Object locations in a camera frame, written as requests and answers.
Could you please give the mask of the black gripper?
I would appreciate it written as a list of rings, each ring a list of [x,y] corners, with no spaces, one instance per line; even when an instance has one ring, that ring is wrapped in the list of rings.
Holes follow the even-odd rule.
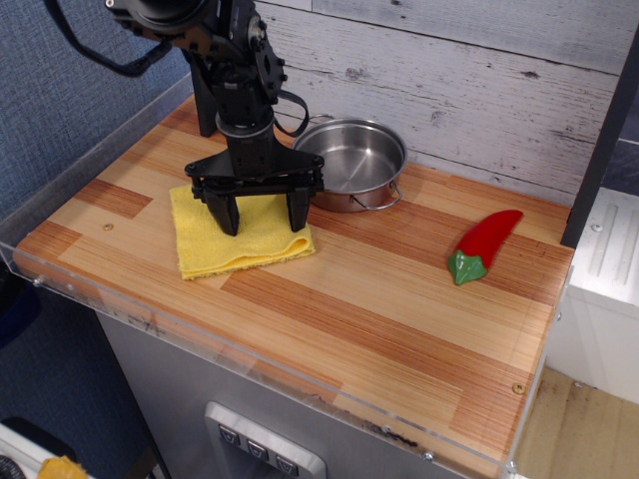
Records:
[[[256,136],[227,136],[227,148],[185,167],[192,193],[203,201],[221,230],[235,237],[240,213],[234,197],[287,194],[291,230],[307,225],[311,196],[324,190],[323,158],[291,149],[273,130]]]

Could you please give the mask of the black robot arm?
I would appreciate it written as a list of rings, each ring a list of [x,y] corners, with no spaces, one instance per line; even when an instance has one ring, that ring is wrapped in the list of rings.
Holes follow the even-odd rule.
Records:
[[[273,106],[303,100],[283,90],[285,62],[271,47],[267,25],[252,1],[109,1],[125,29],[179,48],[187,56],[204,136],[226,139],[224,151],[190,163],[194,197],[224,233],[239,230],[236,199],[283,195],[292,231],[307,223],[312,197],[322,191],[319,155],[282,145]]]

